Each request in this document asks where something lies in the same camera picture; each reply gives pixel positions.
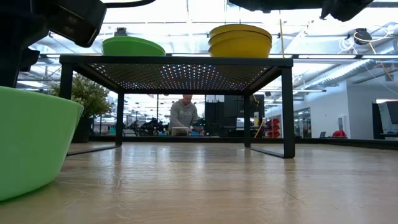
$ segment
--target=metal mesh shelf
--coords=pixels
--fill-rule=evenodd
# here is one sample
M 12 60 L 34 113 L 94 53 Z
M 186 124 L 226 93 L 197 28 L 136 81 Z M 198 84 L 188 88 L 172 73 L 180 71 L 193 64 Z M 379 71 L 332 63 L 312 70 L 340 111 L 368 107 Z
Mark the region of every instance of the metal mesh shelf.
M 82 75 L 116 92 L 243 95 L 291 67 L 292 59 L 61 56 Z

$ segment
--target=yellow bowl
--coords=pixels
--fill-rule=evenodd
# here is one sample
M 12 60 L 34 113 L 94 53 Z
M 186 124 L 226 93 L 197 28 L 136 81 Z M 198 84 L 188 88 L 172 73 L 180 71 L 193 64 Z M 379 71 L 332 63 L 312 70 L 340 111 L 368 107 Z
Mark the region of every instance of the yellow bowl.
M 270 42 L 272 42 L 267 35 L 255 32 L 255 31 L 246 31 L 246 30 L 233 30 L 233 31 L 228 31 L 228 32 L 224 32 L 221 34 L 217 34 L 214 37 L 212 37 L 209 40 L 209 47 L 224 41 L 224 40 L 228 40 L 228 39 L 235 39 L 235 38 L 240 38 L 240 37 L 258 37 L 258 38 L 262 38 L 262 39 L 267 39 Z
M 270 33 L 268 33 L 268 31 L 261 29 L 260 27 L 244 25 L 244 24 L 228 24 L 228 25 L 216 27 L 210 31 L 209 36 L 210 36 L 210 38 L 213 38 L 215 35 L 222 34 L 224 32 L 229 32 L 229 31 L 236 31 L 236 30 L 246 30 L 246 31 L 257 32 L 257 33 L 266 35 L 272 41 L 272 36 Z
M 240 37 L 227 39 L 209 49 L 212 57 L 256 57 L 267 58 L 271 51 L 271 42 L 266 38 Z

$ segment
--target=man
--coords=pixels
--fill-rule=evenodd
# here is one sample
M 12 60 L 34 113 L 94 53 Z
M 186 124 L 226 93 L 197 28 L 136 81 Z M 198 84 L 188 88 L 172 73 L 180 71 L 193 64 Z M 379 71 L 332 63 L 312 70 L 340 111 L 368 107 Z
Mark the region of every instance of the man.
M 191 131 L 191 125 L 198 120 L 197 107 L 191 103 L 191 100 L 192 95 L 182 95 L 181 100 L 173 103 L 169 124 L 171 134 L 187 135 Z

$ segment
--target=light-up dot pattern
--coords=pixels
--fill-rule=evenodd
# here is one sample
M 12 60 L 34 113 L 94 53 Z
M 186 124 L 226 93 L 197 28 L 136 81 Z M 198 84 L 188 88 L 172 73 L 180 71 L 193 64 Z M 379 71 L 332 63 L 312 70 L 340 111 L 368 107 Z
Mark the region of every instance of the light-up dot pattern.
M 266 70 L 263 65 L 89 64 L 126 90 L 243 91 Z

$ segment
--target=green bowl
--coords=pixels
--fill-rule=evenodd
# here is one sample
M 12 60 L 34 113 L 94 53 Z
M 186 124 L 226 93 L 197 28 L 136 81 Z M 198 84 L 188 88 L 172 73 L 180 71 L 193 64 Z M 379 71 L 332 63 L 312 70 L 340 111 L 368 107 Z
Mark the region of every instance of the green bowl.
M 60 172 L 83 106 L 0 86 L 0 201 L 35 190 Z
M 165 56 L 158 44 L 138 37 L 112 37 L 102 43 L 104 55 Z

